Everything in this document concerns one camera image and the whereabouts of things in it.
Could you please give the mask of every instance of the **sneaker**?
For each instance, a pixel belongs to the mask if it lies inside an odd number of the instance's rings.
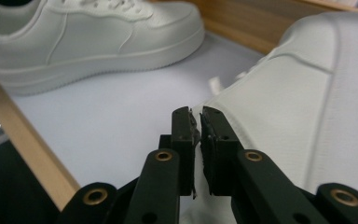
[[[108,72],[156,69],[202,43],[189,3],[34,0],[0,5],[0,84],[9,92],[49,91]]]

